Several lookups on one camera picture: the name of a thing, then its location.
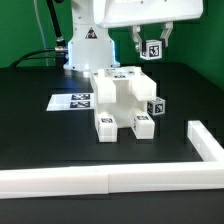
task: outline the block with fiducial marker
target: block with fiducial marker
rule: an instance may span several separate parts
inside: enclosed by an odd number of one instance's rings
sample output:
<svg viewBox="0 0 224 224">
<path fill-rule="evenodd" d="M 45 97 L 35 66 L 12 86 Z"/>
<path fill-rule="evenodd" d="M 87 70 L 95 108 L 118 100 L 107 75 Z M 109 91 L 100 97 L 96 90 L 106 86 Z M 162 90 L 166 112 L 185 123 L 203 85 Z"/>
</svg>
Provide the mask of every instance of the block with fiducial marker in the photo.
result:
<svg viewBox="0 0 224 224">
<path fill-rule="evenodd" d="M 95 127 L 100 142 L 117 141 L 117 123 L 113 115 L 108 113 L 96 114 Z"/>
<path fill-rule="evenodd" d="M 142 51 L 140 57 L 146 60 L 162 58 L 162 41 L 147 40 L 142 42 Z"/>
<path fill-rule="evenodd" d="M 135 75 L 131 79 L 130 91 L 139 101 L 156 99 L 156 83 L 136 67 Z"/>
<path fill-rule="evenodd" d="M 156 97 L 155 100 L 148 101 L 148 113 L 155 116 L 165 114 L 166 101 L 160 97 Z"/>
<path fill-rule="evenodd" d="M 153 139 L 155 123 L 146 112 L 133 109 L 129 113 L 129 119 L 137 139 Z"/>
</svg>

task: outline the white structure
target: white structure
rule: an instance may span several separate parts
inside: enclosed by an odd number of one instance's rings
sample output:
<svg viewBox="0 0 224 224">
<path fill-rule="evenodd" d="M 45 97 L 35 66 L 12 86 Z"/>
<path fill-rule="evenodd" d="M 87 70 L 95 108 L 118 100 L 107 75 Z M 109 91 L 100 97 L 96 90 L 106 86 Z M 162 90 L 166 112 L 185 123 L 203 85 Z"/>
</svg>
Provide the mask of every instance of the white structure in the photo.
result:
<svg viewBox="0 0 224 224">
<path fill-rule="evenodd" d="M 95 126 L 101 142 L 117 141 L 117 128 L 131 127 L 137 139 L 152 139 L 155 123 L 147 101 L 156 99 L 156 83 L 139 67 L 100 69 L 91 79 Z"/>
<path fill-rule="evenodd" d="M 0 171 L 0 198 L 224 188 L 224 150 L 200 121 L 188 137 L 204 162 Z"/>
<path fill-rule="evenodd" d="M 196 19 L 203 12 L 203 0 L 71 0 L 71 3 L 73 37 L 64 68 L 86 72 L 119 66 L 108 28 L 133 26 L 132 36 L 140 57 L 159 59 L 162 44 L 168 46 L 173 21 Z M 162 40 L 143 41 L 138 35 L 140 25 L 152 23 L 165 23 L 158 38 Z"/>
</svg>

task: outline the green wall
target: green wall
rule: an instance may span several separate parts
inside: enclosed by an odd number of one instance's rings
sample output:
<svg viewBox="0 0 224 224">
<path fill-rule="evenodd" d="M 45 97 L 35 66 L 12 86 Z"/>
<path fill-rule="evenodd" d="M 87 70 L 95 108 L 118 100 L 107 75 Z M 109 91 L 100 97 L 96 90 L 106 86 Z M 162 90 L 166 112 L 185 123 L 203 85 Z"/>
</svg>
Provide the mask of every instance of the green wall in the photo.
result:
<svg viewBox="0 0 224 224">
<path fill-rule="evenodd" d="M 45 0 L 38 0 L 41 22 L 47 47 L 55 46 L 53 27 Z M 55 4 L 63 36 L 72 37 L 70 0 Z M 169 48 L 163 52 L 162 62 L 183 62 L 224 89 L 223 30 L 224 1 L 204 0 L 204 13 L 199 20 L 175 22 Z M 0 67 L 31 51 L 43 49 L 36 21 L 33 0 L 1 0 L 0 7 Z M 145 26 L 143 39 L 156 39 L 161 34 L 160 25 Z M 122 64 L 144 62 L 134 50 L 128 28 L 110 30 L 117 44 L 117 58 Z M 21 65 L 45 65 L 45 61 L 23 62 Z"/>
</svg>

